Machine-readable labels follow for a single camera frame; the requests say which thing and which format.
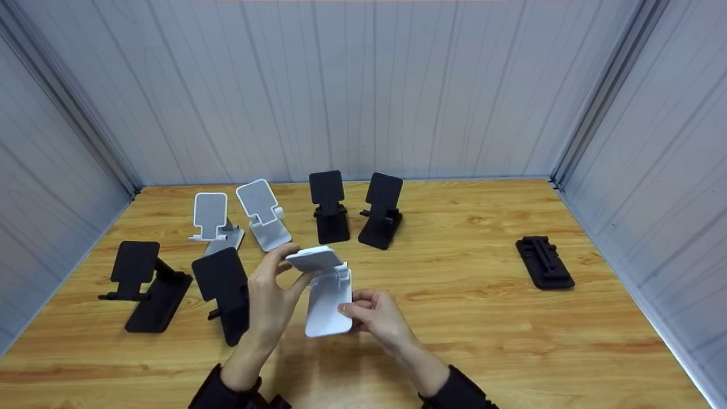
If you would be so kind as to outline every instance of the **folded phone stand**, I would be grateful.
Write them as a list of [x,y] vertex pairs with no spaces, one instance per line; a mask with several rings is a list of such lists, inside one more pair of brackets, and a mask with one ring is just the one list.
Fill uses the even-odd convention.
[[[157,242],[121,242],[113,263],[111,281],[117,282],[117,291],[99,295],[100,300],[139,301],[139,305],[126,322],[129,333],[162,333],[177,312],[192,276],[174,271],[159,258]],[[146,293],[141,284],[156,278]]]
[[205,301],[217,299],[217,309],[207,317],[220,318],[225,342],[235,346],[250,326],[247,275],[237,250],[228,247],[192,262],[192,271]]
[[270,189],[268,181],[258,179],[238,187],[235,192],[245,214],[250,218],[250,229],[260,247],[268,252],[292,240],[281,219],[283,208]]
[[227,217],[227,194],[199,192],[194,196],[194,226],[201,229],[189,240],[209,242],[204,255],[216,253],[227,247],[240,248],[245,231]]
[[338,312],[338,304],[351,302],[351,270],[328,246],[318,246],[289,255],[286,260],[303,272],[316,273],[308,285],[308,319],[305,335],[310,338],[348,332],[351,318]]

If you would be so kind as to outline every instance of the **wrist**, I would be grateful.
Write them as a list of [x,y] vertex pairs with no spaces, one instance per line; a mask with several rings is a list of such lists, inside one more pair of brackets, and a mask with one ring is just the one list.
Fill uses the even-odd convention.
[[249,391],[257,383],[262,366],[274,349],[275,345],[261,342],[254,333],[245,333],[222,366],[220,380],[235,392]]
[[449,367],[419,341],[403,347],[396,359],[423,397],[436,395],[449,378]]

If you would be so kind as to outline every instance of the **white wall panel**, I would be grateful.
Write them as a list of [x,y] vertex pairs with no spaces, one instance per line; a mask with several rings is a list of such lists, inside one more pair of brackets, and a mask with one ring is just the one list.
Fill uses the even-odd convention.
[[0,39],[0,355],[130,198]]
[[672,1],[565,187],[727,407],[727,3]]
[[152,185],[547,175],[635,3],[22,7]]

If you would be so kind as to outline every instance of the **hand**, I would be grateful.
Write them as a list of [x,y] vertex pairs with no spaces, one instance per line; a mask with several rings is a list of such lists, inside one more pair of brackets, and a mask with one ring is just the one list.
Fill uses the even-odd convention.
[[300,295],[313,279],[313,273],[303,273],[287,289],[278,285],[276,277],[292,267],[283,263],[285,257],[298,250],[299,245],[288,243],[270,251],[248,279],[250,328],[220,374],[222,383],[233,391],[247,391],[255,385],[262,366],[288,326]]
[[423,397],[436,395],[449,379],[449,367],[419,342],[391,294],[354,291],[353,302],[339,305],[338,311],[354,319],[353,332],[371,333],[396,358]]
[[394,297],[386,291],[354,291],[353,302],[339,305],[338,311],[354,319],[352,332],[371,333],[389,355],[418,342]]
[[277,247],[262,259],[248,280],[250,290],[250,329],[261,344],[272,351],[288,326],[295,306],[305,287],[313,279],[313,273],[303,273],[290,286],[283,289],[276,277],[290,270],[285,257],[297,253],[300,246],[288,243]]

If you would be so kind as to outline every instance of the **wood grain tabletop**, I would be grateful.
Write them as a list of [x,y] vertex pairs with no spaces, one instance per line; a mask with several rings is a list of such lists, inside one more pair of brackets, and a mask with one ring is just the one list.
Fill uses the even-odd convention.
[[[405,182],[403,223],[386,251],[356,239],[367,186],[345,184],[352,239],[331,245],[349,263],[353,287],[390,291],[422,342],[501,408],[708,408],[546,181]],[[124,324],[136,304],[97,295],[115,290],[109,276],[123,240],[160,242],[160,257],[191,274],[206,247],[187,240],[198,233],[198,191],[228,194],[251,274],[264,254],[235,187],[145,188],[0,360],[0,407],[186,408],[231,353],[219,320],[207,320],[215,302],[193,282],[166,332],[132,334]],[[318,245],[308,185],[272,187],[294,241]],[[533,286],[515,249],[528,235],[558,246],[572,291]],[[263,368],[268,399],[281,394],[296,409],[421,405],[370,335],[306,338],[307,304],[306,291]]]

